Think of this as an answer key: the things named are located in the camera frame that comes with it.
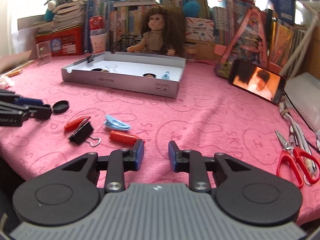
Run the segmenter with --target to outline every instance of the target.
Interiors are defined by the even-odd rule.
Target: gray ribbed surface
[[[132,183],[122,193],[107,194],[92,214],[74,224],[42,228],[22,223],[11,236],[16,240],[298,240],[305,233],[294,223],[273,228],[243,225],[222,213],[210,195],[192,192],[183,183]]]

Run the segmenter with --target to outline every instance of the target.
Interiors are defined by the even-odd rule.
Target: robotic arm
[[[126,189],[124,173],[138,171],[143,154],[137,140],[132,149],[89,152],[26,181],[13,195],[21,224],[0,239],[305,239],[294,223],[302,195],[291,182],[227,154],[203,157],[170,141],[172,170],[189,174],[188,187],[131,183]],[[104,188],[97,188],[103,170]]]

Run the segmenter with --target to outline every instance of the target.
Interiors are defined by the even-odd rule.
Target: man on phone screen
[[[250,85],[248,87],[248,90],[271,101],[272,95],[270,90],[267,88],[270,74],[267,71],[261,69],[257,73],[257,79],[257,83]]]

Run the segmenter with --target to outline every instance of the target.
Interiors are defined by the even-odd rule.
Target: red scissors handle
[[[282,164],[282,163],[285,163],[285,162],[288,162],[289,165],[290,165],[290,168],[293,170],[293,172],[294,172],[294,174],[295,174],[295,176],[296,176],[296,178],[297,178],[298,184],[299,184],[299,185],[298,185],[298,188],[302,188],[303,185],[304,185],[303,178],[302,178],[302,176],[301,176],[301,174],[300,174],[300,172],[299,172],[299,170],[298,170],[298,167],[297,167],[294,159],[293,159],[293,158],[291,157],[291,155],[290,155],[287,151],[285,151],[285,150],[283,150],[283,151],[281,152],[281,156],[280,156],[280,160],[279,160],[278,168],[277,168],[277,176],[280,177],[280,178],[282,178],[282,177],[281,177],[281,174],[280,174],[280,167],[281,167],[281,164]]]
[[[310,184],[315,184],[319,181],[320,179],[320,176],[318,176],[316,179],[314,179],[307,166],[305,165],[303,159],[301,157],[304,157],[304,158],[307,158],[307,159],[310,159],[312,161],[314,161],[314,163],[316,164],[317,168],[319,169],[320,168],[320,163],[318,162],[318,160],[313,157],[312,155],[308,154],[307,152],[305,152],[304,150],[302,150],[301,148],[299,147],[295,147],[293,149],[293,155],[295,157],[295,160],[296,162],[299,164],[300,168],[302,169],[303,173],[305,174],[307,180],[309,181]]]

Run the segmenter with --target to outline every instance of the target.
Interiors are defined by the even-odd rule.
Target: metal bolt
[[[205,190],[208,188],[208,183],[200,181],[195,184],[195,189],[197,190]]]
[[[154,190],[156,190],[156,191],[159,191],[159,190],[161,190],[161,189],[162,189],[162,187],[161,187],[161,186],[159,186],[159,185],[157,185],[156,187],[153,187],[153,189],[154,189]]]
[[[107,189],[109,190],[119,190],[121,189],[121,184],[119,182],[110,182],[107,184]]]

